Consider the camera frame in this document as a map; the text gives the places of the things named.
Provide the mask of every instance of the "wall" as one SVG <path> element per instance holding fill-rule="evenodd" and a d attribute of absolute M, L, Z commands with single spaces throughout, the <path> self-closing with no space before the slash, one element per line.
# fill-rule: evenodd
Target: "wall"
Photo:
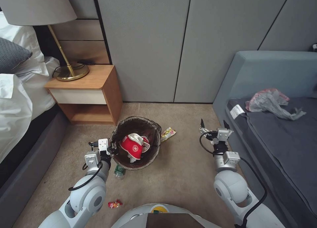
<path fill-rule="evenodd" d="M 71 61 L 116 65 L 125 101 L 212 103 L 241 50 L 305 51 L 317 0 L 70 0 L 54 26 Z"/>

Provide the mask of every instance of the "gold lamp base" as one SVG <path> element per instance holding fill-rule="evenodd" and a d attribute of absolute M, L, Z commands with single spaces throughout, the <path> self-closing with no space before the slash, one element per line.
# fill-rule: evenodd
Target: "gold lamp base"
<path fill-rule="evenodd" d="M 59 81 L 73 81 L 80 79 L 89 73 L 88 66 L 84 65 L 83 67 L 76 69 L 72 68 L 72 71 L 69 70 L 69 66 L 61 66 L 59 68 L 60 73 L 56 77 Z"/>

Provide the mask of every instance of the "red paper cup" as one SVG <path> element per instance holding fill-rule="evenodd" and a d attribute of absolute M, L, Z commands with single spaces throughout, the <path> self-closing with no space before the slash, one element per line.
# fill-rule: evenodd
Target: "red paper cup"
<path fill-rule="evenodd" d="M 120 146 L 128 152 L 134 159 L 139 160 L 142 154 L 142 146 L 132 141 L 128 136 L 125 136 L 120 142 Z"/>

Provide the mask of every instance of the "wicker trash can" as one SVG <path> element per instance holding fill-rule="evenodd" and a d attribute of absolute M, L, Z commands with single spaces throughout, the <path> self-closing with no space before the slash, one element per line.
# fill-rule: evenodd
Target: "wicker trash can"
<path fill-rule="evenodd" d="M 161 146 L 161 126 L 154 121 L 144 117 L 131 116 L 119 122 L 118 126 L 111 134 L 111 141 L 119 142 L 128 134 L 137 133 L 149 139 L 151 147 L 147 152 L 142 153 L 141 159 L 130 163 L 127 152 L 120 146 L 118 155 L 113 157 L 114 161 L 127 170 L 140 170 L 150 165 L 159 153 Z"/>

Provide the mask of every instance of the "green bottle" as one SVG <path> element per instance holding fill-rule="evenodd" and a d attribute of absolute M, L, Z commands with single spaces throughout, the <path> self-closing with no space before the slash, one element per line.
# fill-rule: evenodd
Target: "green bottle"
<path fill-rule="evenodd" d="M 120 165 L 117 165 L 115 168 L 115 177 L 118 179 L 123 179 L 125 174 L 125 169 L 122 168 Z"/>

